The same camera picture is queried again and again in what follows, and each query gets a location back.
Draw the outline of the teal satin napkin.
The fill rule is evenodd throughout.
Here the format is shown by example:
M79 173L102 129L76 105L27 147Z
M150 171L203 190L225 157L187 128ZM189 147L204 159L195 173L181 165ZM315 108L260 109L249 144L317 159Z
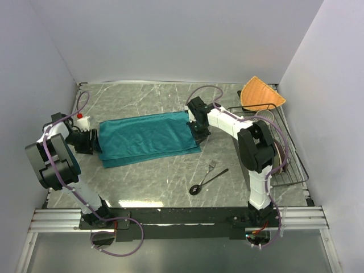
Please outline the teal satin napkin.
M184 111L114 119L100 123L99 159L105 168L169 156L199 153Z

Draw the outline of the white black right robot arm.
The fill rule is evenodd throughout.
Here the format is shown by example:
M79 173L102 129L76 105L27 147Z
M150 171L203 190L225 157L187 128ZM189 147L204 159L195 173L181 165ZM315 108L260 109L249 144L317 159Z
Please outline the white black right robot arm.
M270 180L277 154L267 124L263 120L245 120L219 104L206 104L200 97L187 102L186 109L188 126L196 143L200 144L210 135L210 127L224 131L238 142L240 161L249 173L249 221L257 227L264 225L274 209Z

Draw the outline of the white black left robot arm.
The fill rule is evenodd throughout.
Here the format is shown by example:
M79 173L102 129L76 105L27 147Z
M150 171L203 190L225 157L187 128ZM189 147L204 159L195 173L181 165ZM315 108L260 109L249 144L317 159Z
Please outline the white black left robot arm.
M81 209L81 219L90 226L108 228L113 222L106 201L80 178L81 168L70 149L78 154L101 153L96 129L89 122L73 124L71 116L56 113L52 121L43 126L43 134L25 152L39 183L68 195Z

